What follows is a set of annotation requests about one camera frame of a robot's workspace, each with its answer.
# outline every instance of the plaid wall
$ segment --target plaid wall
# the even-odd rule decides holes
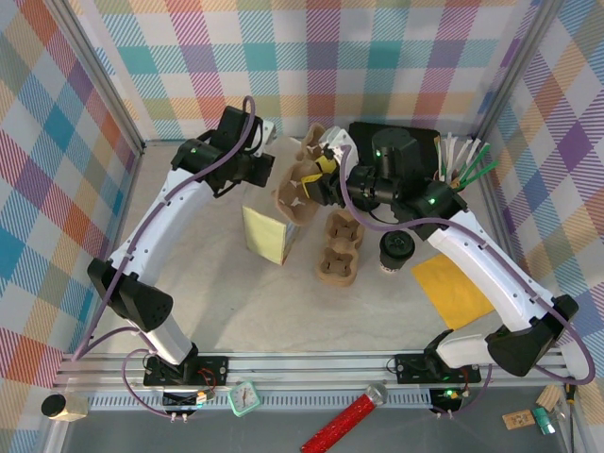
[[[470,132],[541,3],[71,1],[150,140],[215,127],[249,93],[293,136],[359,119]]]
[[[604,2],[566,0],[489,141],[499,202],[523,267],[579,302],[596,361],[580,389],[604,425]]]
[[[135,154],[42,0],[0,0],[0,452],[30,452]]]

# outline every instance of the white floor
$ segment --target white floor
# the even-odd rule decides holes
[[[176,146],[147,149],[123,237],[157,195],[175,152]],[[389,275],[379,267],[381,235],[367,231],[355,283],[346,289],[329,287],[315,276],[314,264],[332,208],[319,211],[285,264],[277,266],[245,247],[242,195],[243,187],[239,187],[193,218],[158,282],[174,298],[173,315],[200,351],[423,348],[445,330],[410,271],[436,254],[428,243],[417,241],[413,258],[400,272]],[[478,184],[471,185],[463,197],[491,232]],[[95,334],[125,324],[106,310]],[[129,352],[142,344],[136,337],[120,334],[95,352]]]

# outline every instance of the yellow paper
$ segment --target yellow paper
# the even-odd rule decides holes
[[[448,328],[461,328],[493,310],[491,302],[445,255],[422,262],[411,271]]]

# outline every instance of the green alarm clock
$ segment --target green alarm clock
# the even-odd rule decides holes
[[[231,409],[233,409],[233,413],[238,417],[243,417],[262,404],[256,387],[249,380],[242,382],[228,392],[228,402]]]

